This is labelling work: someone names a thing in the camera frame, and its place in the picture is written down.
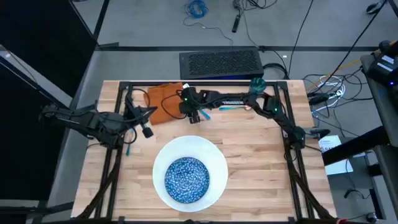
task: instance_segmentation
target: white paper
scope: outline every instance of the white paper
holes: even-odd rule
[[[319,146],[322,152],[326,152],[336,146],[341,145],[340,138],[338,136],[325,136],[321,140],[319,140]],[[334,164],[330,164],[325,167],[327,175],[333,174],[343,174],[345,172],[352,172],[353,167],[351,163],[347,161],[347,159],[338,161]]]

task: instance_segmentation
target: white bowl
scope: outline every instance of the white bowl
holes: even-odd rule
[[[193,157],[202,162],[210,176],[204,196],[193,203],[180,203],[166,191],[164,177],[167,169],[179,158]],[[168,206],[181,212],[197,212],[213,205],[223,194],[228,180],[228,166],[221,151],[209,140],[199,136],[182,136],[167,143],[158,153],[152,170],[157,194]]]

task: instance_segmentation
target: black wall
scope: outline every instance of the black wall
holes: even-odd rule
[[[48,200],[65,128],[39,121],[51,100],[0,60],[0,199]]]
[[[74,97],[96,41],[68,0],[0,0],[0,44]]]

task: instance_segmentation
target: blue cable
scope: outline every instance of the blue cable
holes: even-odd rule
[[[187,12],[188,16],[195,19],[204,17],[208,11],[209,9],[206,7],[203,0],[192,0],[185,8],[185,12]]]

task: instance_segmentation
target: wooden tabletop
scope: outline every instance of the wooden tabletop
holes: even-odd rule
[[[195,81],[188,82],[195,86]],[[296,125],[311,128],[313,119],[303,81],[290,80],[287,83]],[[100,111],[114,111],[118,85],[119,81],[104,82],[99,97]],[[135,88],[146,90],[147,86]],[[248,92],[248,86],[196,88],[222,93]],[[271,87],[267,87],[266,92],[274,94]],[[144,106],[142,92],[134,91],[133,98],[135,105]],[[124,102],[121,104],[121,113],[123,110]],[[287,217],[295,216],[280,127],[273,120],[261,117],[253,110],[211,110],[207,113],[211,120],[198,124],[190,124],[187,119],[155,126],[148,124],[154,132],[154,136],[149,139],[143,136],[141,127],[137,127],[138,138],[131,146],[130,156],[126,155],[127,146],[123,149],[114,220],[125,216],[126,220],[190,218],[203,221],[287,221]],[[168,207],[158,197],[152,184],[152,167],[156,155],[169,141],[186,135],[201,136],[216,144],[227,160],[229,171],[228,183],[220,199],[211,207],[194,213],[179,212]],[[313,139],[307,139],[307,145],[318,147],[317,141]],[[72,210],[73,217],[84,210],[98,191],[105,154],[106,149],[101,146],[93,146],[87,150]],[[311,191],[331,215],[335,216],[335,206],[320,152],[305,148],[302,149],[302,154]],[[303,195],[299,191],[303,215],[306,216]],[[106,214],[108,197],[109,189],[104,197],[102,216]]]

